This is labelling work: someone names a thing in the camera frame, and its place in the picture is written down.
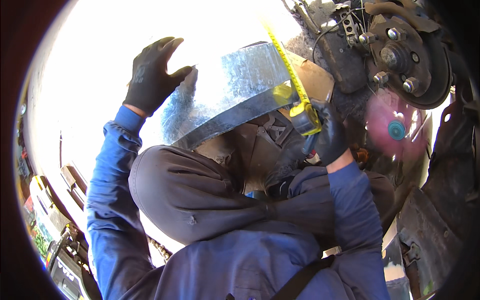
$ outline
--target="blue shirt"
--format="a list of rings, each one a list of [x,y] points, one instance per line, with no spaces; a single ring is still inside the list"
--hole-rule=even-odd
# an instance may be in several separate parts
[[[121,107],[104,127],[105,141],[90,182],[87,230],[103,299],[270,299],[317,258],[311,233],[263,221],[151,264],[128,176],[141,148],[144,119]],[[382,263],[382,227],[370,183],[355,162],[329,174],[335,236],[342,252],[318,272],[298,299],[389,299]]]

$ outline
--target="lug nut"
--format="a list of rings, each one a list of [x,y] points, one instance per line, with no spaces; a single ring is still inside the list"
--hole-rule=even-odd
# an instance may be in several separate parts
[[[418,56],[417,53],[415,53],[415,52],[412,53],[412,60],[414,62],[419,62],[420,61],[420,57]]]
[[[387,32],[388,37],[394,41],[404,41],[407,38],[407,33],[402,29],[390,28]]]
[[[378,35],[371,32],[363,33],[359,36],[359,41],[365,45],[372,44],[376,40],[378,40]]]
[[[415,77],[409,77],[403,83],[403,89],[407,93],[413,93],[415,90],[418,89],[420,82]]]
[[[373,77],[373,81],[375,81],[375,83],[377,83],[377,84],[384,84],[388,81],[388,75],[390,75],[390,73],[387,73],[387,72],[384,72],[384,71],[378,72]]]

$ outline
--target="strap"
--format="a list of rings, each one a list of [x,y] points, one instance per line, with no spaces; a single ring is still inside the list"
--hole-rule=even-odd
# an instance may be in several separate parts
[[[315,260],[298,271],[270,300],[294,300],[300,295],[310,280],[318,271],[328,268],[335,259],[330,255],[321,260]]]

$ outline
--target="black glove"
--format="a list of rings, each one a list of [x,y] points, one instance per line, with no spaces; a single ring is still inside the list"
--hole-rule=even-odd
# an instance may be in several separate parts
[[[313,98],[310,102],[322,123],[322,131],[318,134],[314,149],[322,160],[322,165],[327,166],[348,149],[345,127],[333,104]]]
[[[164,37],[143,49],[133,60],[132,80],[124,104],[141,109],[147,116],[153,115],[192,71],[187,66],[167,74],[167,62],[182,42],[183,38]]]

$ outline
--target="welder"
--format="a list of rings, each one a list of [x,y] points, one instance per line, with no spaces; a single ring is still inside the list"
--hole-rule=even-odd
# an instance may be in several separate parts
[[[359,170],[332,104],[311,99],[324,166],[299,169],[304,139],[293,131],[264,180],[270,200],[241,194],[228,134],[215,160],[166,145],[138,155],[145,119],[192,71],[167,73],[182,41],[163,38],[133,60],[125,101],[103,129],[86,206],[103,299],[389,299],[375,203],[393,187]],[[185,245],[165,266],[152,266],[139,210]],[[321,259],[332,240],[341,252]]]

